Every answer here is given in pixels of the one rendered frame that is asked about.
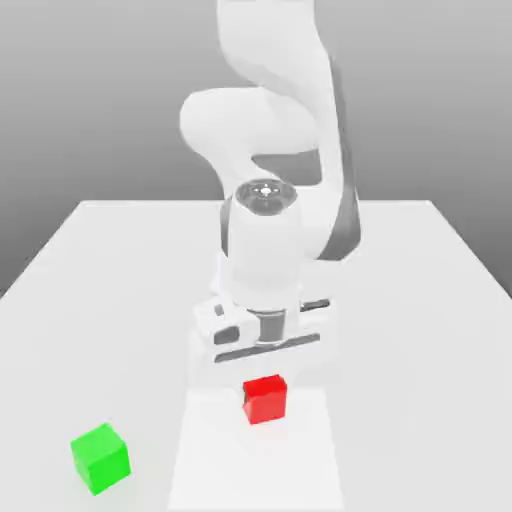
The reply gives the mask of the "small green cube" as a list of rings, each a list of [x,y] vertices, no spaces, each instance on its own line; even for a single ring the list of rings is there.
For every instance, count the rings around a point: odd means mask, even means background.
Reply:
[[[70,442],[77,474],[96,496],[131,474],[125,441],[103,423]]]

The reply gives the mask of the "small red cube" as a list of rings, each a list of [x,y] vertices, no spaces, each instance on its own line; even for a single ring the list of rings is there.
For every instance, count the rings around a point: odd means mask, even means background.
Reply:
[[[283,418],[286,412],[287,384],[280,375],[243,383],[243,410],[251,425]]]

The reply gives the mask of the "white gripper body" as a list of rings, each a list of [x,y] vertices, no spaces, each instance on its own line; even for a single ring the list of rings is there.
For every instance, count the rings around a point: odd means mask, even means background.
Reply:
[[[277,346],[251,346],[219,353],[211,371],[224,374],[294,373],[319,364],[325,357],[320,333],[301,335]]]

